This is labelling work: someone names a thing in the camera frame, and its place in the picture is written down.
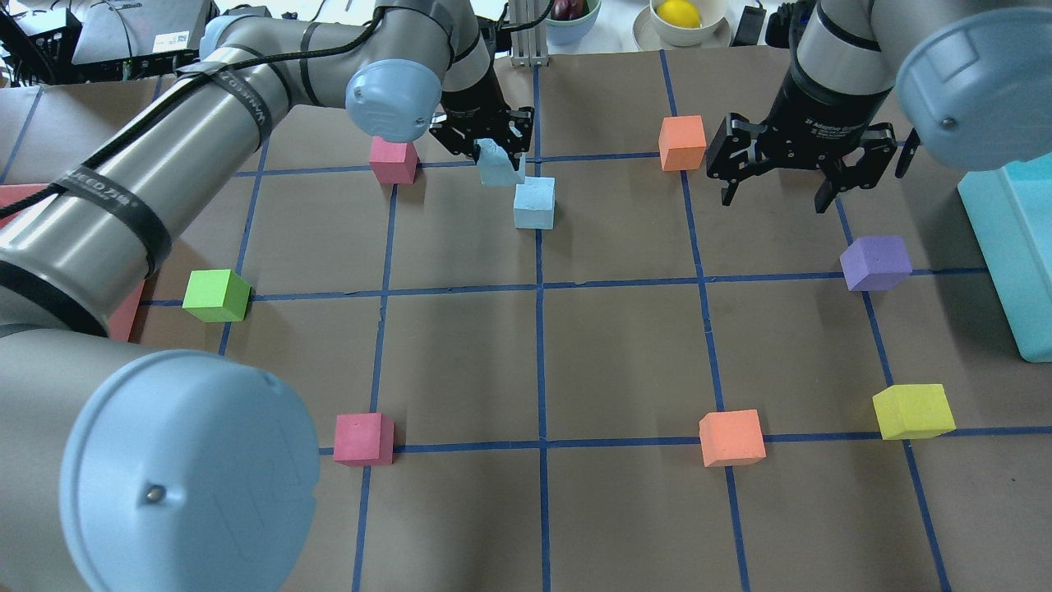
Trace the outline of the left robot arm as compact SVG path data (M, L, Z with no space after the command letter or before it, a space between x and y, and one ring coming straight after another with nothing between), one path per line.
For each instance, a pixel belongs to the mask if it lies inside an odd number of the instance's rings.
M529 150L467 1L380 1L365 27L208 23L202 59L104 146L12 205L2 232L4 591L277 591L320 479L274 374L112 340L108 318L294 106L391 142Z

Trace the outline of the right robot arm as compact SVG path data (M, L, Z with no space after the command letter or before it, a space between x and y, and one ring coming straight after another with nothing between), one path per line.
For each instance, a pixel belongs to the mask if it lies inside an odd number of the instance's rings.
M944 166L993 171L1050 151L1048 1L820 1L761 123L729 113L705 172L732 203L774 169L820 171L823 213L924 146Z

